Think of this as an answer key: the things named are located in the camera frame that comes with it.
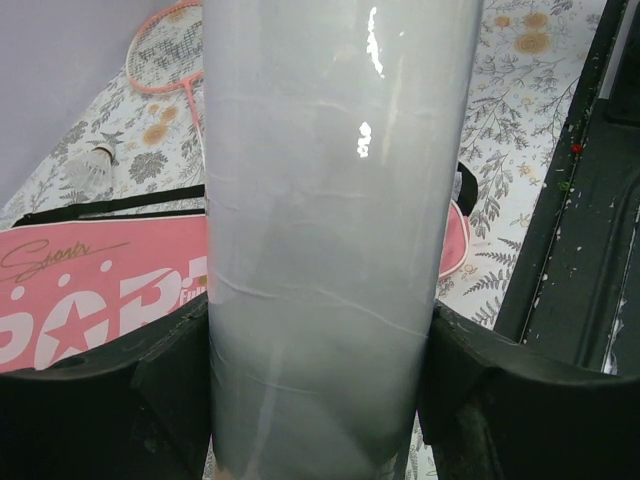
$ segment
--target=black plastic frame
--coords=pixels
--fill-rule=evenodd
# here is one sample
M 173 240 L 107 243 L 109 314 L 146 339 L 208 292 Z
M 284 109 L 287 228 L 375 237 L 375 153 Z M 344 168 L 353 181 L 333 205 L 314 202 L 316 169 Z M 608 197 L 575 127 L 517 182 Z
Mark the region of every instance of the black plastic frame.
M 0 479 L 200 480 L 211 435 L 207 306 L 202 294 L 46 370 L 0 375 Z
M 582 70 L 567 119 L 545 178 L 507 293 L 494 330 L 515 342 L 521 342 L 542 281 L 545 264 L 560 223 L 563 205 L 569 194 L 564 185 L 571 183 L 579 155 L 572 146 L 582 145 L 591 112 L 615 45 L 628 0 L 608 0 L 589 55 Z
M 441 480 L 640 478 L 640 377 L 517 345 L 435 306 L 418 413 Z

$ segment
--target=white shuttlecock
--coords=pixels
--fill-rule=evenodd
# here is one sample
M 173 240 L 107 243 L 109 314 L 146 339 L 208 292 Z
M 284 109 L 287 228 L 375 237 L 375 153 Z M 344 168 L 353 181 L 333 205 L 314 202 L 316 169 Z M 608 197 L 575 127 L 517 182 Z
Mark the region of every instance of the white shuttlecock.
M 112 188 L 111 167 L 115 152 L 107 143 L 70 159 L 65 174 L 71 185 L 89 200 L 109 194 Z

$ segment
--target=gray leaf pattern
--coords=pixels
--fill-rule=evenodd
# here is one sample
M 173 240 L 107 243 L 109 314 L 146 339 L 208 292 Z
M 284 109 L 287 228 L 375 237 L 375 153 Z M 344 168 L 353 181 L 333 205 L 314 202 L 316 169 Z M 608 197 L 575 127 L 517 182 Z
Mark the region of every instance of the gray leaf pattern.
M 153 153 L 140 153 L 136 155 L 129 167 L 129 176 L 138 185 L 149 178 L 156 178 L 169 159 L 161 151 Z
M 554 145 L 575 92 L 605 0 L 485 0 L 459 157 L 478 177 L 469 255 L 438 282 L 438 297 L 492 328 L 509 284 Z M 195 86 L 204 125 L 202 84 Z M 182 91 L 142 95 L 121 71 L 0 211 L 0 228 L 25 213 L 82 201 L 64 178 L 67 158 L 86 145 L 116 149 L 113 196 L 204 180 L 202 156 Z M 125 213 L 202 208 L 200 199 Z M 406 478 L 436 478 L 416 424 Z M 208 464 L 208 471 L 213 463 Z

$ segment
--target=black plastic piece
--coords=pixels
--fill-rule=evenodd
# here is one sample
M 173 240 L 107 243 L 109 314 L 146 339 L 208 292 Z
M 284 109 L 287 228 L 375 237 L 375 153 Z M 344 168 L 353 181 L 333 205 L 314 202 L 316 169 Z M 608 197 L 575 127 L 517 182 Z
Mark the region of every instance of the black plastic piece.
M 640 9 L 636 9 L 614 81 L 607 120 L 640 127 Z
M 600 371 L 613 361 L 609 347 L 624 314 L 613 345 L 629 337 L 633 344 L 618 358 L 618 373 L 640 374 L 640 335 L 631 332 L 640 327 L 640 303 L 638 290 L 627 286 L 640 278 L 640 131 L 606 122 L 606 103 L 598 101 L 593 110 L 524 341 L 557 360 Z
M 419 403 L 440 480 L 640 478 L 640 378 L 558 362 L 435 310 Z
M 549 279 L 545 277 L 545 270 L 548 259 L 552 256 L 551 249 L 557 240 L 558 228 L 560 227 L 561 238 L 568 234 L 567 230 L 561 227 L 560 222 L 563 217 L 564 207 L 567 205 L 566 201 L 569 195 L 573 193 L 571 189 L 576 188 L 571 183 L 580 160 L 580 155 L 574 153 L 572 146 L 576 144 L 584 145 L 585 153 L 591 148 L 591 142 L 586 142 L 588 137 L 587 127 L 591 122 L 600 85 L 604 78 L 626 5 L 626 0 L 609 0 L 605 6 L 545 179 L 546 188 L 543 188 L 540 193 L 518 263 L 512 274 L 509 288 L 498 314 L 495 331 L 518 343 L 531 341 L 532 339 L 544 341 L 545 339 L 553 339 L 554 335 L 562 335 L 565 331 L 570 330 L 576 333 L 583 330 L 580 322 L 584 321 L 584 317 L 580 317 L 579 314 L 572 311 L 566 313 L 566 315 L 569 315 L 569 318 L 575 321 L 574 324 L 567 325 L 568 320 L 566 317 L 559 319 L 557 315 L 554 315 L 552 323 L 557 328 L 552 328 L 552 330 L 546 332 L 545 335 L 540 335 L 538 338 L 536 338 L 536 335 L 540 332 L 527 336 L 531 317 L 537 310 L 535 308 L 537 306 L 536 299 L 542 284 L 550 285 Z M 607 164 L 608 162 L 609 155 L 601 158 L 602 164 Z M 589 201 L 587 197 L 582 197 L 581 200 L 583 206 Z M 589 220 L 582 225 L 582 231 L 587 237 L 591 235 L 592 229 L 593 226 Z M 567 293 L 564 296 L 560 296 L 556 301 L 559 302 L 556 306 L 560 306 L 573 300 Z M 564 345 L 563 340 L 558 340 L 556 343 L 558 344 L 558 351 L 548 351 L 551 356 L 570 362 L 575 359 L 577 355 L 575 344 Z
M 0 479 L 201 480 L 207 298 L 49 369 L 0 375 Z
M 462 188 L 456 203 L 462 215 L 468 217 L 478 203 L 478 179 L 461 163 L 458 163 L 458 172 L 462 175 Z

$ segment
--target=gray cylinder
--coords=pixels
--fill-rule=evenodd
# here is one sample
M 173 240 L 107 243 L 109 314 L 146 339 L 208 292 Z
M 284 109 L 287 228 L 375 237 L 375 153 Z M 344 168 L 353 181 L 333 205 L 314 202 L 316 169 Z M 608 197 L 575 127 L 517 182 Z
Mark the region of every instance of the gray cylinder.
M 204 3 L 221 478 L 404 479 L 481 6 Z

